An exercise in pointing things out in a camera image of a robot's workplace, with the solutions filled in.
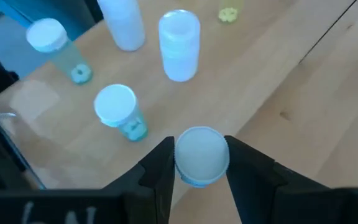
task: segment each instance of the translucent container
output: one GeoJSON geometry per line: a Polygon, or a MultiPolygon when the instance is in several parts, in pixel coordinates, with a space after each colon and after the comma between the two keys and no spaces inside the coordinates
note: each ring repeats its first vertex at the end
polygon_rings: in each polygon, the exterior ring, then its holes
{"type": "Polygon", "coordinates": [[[168,78],[185,82],[198,68],[200,21],[192,12],[174,10],[161,17],[158,24],[163,69],[168,78]]]}
{"type": "Polygon", "coordinates": [[[51,54],[51,61],[74,83],[80,85],[92,79],[91,67],[57,20],[46,18],[34,22],[27,29],[26,37],[35,50],[51,54]]]}
{"type": "Polygon", "coordinates": [[[237,20],[244,6],[244,0],[221,0],[218,17],[222,22],[232,23],[237,20]]]}
{"type": "Polygon", "coordinates": [[[103,88],[94,100],[94,110],[103,124],[118,128],[131,141],[147,136],[137,98],[128,86],[114,84],[103,88]]]}
{"type": "Polygon", "coordinates": [[[219,180],[230,162],[229,146],[222,134],[209,127],[193,127],[175,143],[175,165],[181,179],[203,188],[219,180]]]}
{"type": "Polygon", "coordinates": [[[144,25],[136,0],[98,0],[98,4],[121,50],[135,51],[144,44],[144,25]]]}

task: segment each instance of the wooden tabletop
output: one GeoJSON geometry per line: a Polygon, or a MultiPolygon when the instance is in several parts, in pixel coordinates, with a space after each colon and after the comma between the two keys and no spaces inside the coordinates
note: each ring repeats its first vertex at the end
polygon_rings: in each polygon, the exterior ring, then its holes
{"type": "MultiPolygon", "coordinates": [[[[246,0],[227,25],[218,21],[218,1],[141,0],[141,49],[120,51],[99,23],[76,41],[93,79],[76,86],[48,63],[0,94],[0,112],[18,115],[0,122],[48,188],[104,187],[165,136],[197,125],[236,135],[352,2],[246,0]],[[199,71],[186,83],[166,77],[158,49],[157,22],[178,8],[201,21],[199,71]],[[150,130],[143,141],[129,142],[95,115],[95,96],[112,83],[138,96],[150,130]]],[[[187,188],[176,183],[173,203],[187,188]]]]}
{"type": "Polygon", "coordinates": [[[358,187],[358,1],[237,137],[330,187],[358,187]]]}

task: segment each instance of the white cap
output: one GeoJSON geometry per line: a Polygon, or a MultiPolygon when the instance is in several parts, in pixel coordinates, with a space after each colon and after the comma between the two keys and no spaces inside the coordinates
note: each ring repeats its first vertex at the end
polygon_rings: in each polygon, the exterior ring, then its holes
{"type": "Polygon", "coordinates": [[[104,87],[93,101],[100,121],[110,127],[118,127],[128,122],[137,107],[135,93],[122,84],[104,87]]]}
{"type": "Polygon", "coordinates": [[[27,29],[26,38],[35,50],[43,53],[58,50],[68,41],[65,28],[52,18],[35,21],[27,29]]]}
{"type": "Polygon", "coordinates": [[[209,127],[193,127],[175,144],[175,164],[183,181],[205,187],[219,180],[229,167],[229,146],[222,134],[209,127]]]}
{"type": "Polygon", "coordinates": [[[158,24],[160,46],[170,50],[199,47],[200,29],[200,21],[194,13],[183,9],[167,12],[158,24]]]}

